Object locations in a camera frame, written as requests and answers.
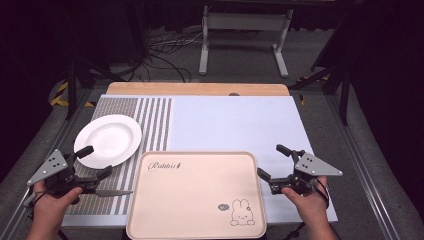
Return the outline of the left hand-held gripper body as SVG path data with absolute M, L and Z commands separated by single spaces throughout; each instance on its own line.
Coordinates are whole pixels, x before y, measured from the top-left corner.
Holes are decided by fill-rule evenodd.
M 54 150 L 30 177 L 27 185 L 44 181 L 50 194 L 66 194 L 76 187 L 82 188 L 84 194 L 95 194 L 100 181 L 97 177 L 78 177 L 74 168 L 77 159 L 76 153 L 65 158 L 58 149 Z

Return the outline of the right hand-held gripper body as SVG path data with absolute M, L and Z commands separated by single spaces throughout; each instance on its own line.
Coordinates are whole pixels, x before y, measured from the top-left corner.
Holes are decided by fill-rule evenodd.
M 284 187 L 292 188 L 298 194 L 308 194 L 315 190 L 319 176 L 342 176 L 343 172 L 313 154 L 304 150 L 292 150 L 293 173 L 286 178 L 271 178 L 272 194 L 280 194 Z

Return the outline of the person's right hand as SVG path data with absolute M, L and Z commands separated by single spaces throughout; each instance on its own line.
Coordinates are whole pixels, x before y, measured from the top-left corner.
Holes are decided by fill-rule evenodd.
M 299 216 L 310 231 L 324 230 L 329 227 L 327 204 L 325 199 L 319 194 L 321 192 L 327 196 L 327 178 L 325 176 L 319 176 L 317 180 L 317 190 L 308 196 L 301 196 L 289 187 L 281 190 L 296 206 Z

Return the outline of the person's left hand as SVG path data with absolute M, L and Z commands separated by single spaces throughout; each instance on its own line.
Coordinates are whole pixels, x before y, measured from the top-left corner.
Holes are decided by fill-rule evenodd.
M 82 193 L 83 189 L 76 187 L 61 198 L 55 198 L 49 194 L 39 196 L 34 204 L 33 226 L 43 228 L 60 228 L 65 212 L 71 203 Z

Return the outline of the metal knife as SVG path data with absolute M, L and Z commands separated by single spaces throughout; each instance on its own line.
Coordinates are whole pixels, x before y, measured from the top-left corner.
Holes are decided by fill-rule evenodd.
M 115 196 L 124 196 L 132 194 L 133 191 L 130 190 L 95 190 L 95 194 L 99 197 L 115 197 Z

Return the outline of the white round plate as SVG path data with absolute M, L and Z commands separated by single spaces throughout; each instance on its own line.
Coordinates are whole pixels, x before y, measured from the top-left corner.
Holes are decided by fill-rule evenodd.
M 87 124 L 77 135 L 74 151 L 92 146 L 94 151 L 78 161 L 85 167 L 103 169 L 118 166 L 138 149 L 142 130 L 136 120 L 125 115 L 107 115 Z

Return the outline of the white mat with striped part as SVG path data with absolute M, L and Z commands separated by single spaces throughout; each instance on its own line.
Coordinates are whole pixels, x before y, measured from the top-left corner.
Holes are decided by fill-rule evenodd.
M 247 152 L 256 167 L 274 178 L 293 173 L 294 162 L 276 150 L 282 144 L 291 150 L 312 149 L 290 96 L 132 96 L 104 95 L 92 121 L 107 115 L 125 115 L 138 122 L 141 143 L 125 162 L 113 167 L 102 187 L 135 190 L 141 157 L 148 152 Z M 98 169 L 75 169 L 88 175 Z M 296 223 L 300 217 L 284 196 L 271 193 L 259 177 L 266 227 Z M 68 209 L 66 227 L 125 228 L 133 193 L 111 198 L 84 195 Z

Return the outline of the pink rectangular tray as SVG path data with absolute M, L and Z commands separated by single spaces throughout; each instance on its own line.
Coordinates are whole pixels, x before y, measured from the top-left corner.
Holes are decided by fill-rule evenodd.
M 266 218 L 247 152 L 148 152 L 126 232 L 132 240 L 258 239 Z

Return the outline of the black metal stand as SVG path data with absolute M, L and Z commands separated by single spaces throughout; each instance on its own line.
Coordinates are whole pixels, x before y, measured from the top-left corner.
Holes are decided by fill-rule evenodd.
M 300 90 L 320 79 L 327 77 L 325 84 L 321 90 L 325 95 L 333 95 L 338 88 L 341 88 L 341 96 L 339 103 L 339 117 L 342 123 L 347 126 L 347 108 L 350 89 L 350 74 L 346 66 L 336 65 L 325 68 L 318 73 L 308 77 L 301 77 L 295 84 L 288 87 L 289 90 Z
M 68 64 L 66 77 L 68 83 L 67 120 L 70 120 L 77 110 L 77 81 L 80 81 L 83 88 L 92 88 L 95 84 L 94 79 L 90 76 L 90 70 L 95 70 L 114 82 L 124 82 L 124 79 L 98 64 L 83 57 L 73 57 Z

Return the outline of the wooden table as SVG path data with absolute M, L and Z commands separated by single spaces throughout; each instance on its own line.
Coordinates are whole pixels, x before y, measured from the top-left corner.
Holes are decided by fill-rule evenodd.
M 107 95 L 289 96 L 283 84 L 114 82 Z

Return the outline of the white metal stand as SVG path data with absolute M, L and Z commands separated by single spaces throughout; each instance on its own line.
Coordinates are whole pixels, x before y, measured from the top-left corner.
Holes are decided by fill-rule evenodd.
M 283 15 L 215 13 L 209 7 L 203 7 L 202 48 L 199 62 L 199 74 L 206 75 L 208 69 L 210 30 L 249 30 L 275 31 L 280 33 L 279 41 L 272 45 L 272 51 L 282 78 L 289 76 L 282 49 L 292 20 L 293 10 Z

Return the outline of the metal floor rail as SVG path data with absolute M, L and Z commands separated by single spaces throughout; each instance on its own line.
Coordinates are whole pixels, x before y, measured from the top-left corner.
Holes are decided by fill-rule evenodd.
M 54 106 L 40 130 L 18 159 L 6 178 L 0 183 L 0 240 L 25 238 L 27 209 L 22 202 L 27 198 L 26 181 L 39 164 L 55 149 L 62 153 L 73 151 L 73 142 L 78 132 L 91 120 L 95 108 L 86 105 L 97 102 L 104 90 L 81 90 L 77 98 L 77 109 L 69 120 L 68 108 Z
M 400 240 L 399 234 L 393 224 L 391 217 L 389 216 L 385 204 L 382 201 L 380 191 L 365 165 L 363 156 L 360 153 L 352 132 L 350 131 L 350 128 L 344 124 L 341 117 L 339 116 L 339 105 L 336 99 L 331 95 L 326 96 L 325 99 L 349 149 L 352 165 L 355 168 L 359 181 L 364 189 L 365 195 L 368 199 L 368 202 L 370 203 L 385 240 Z

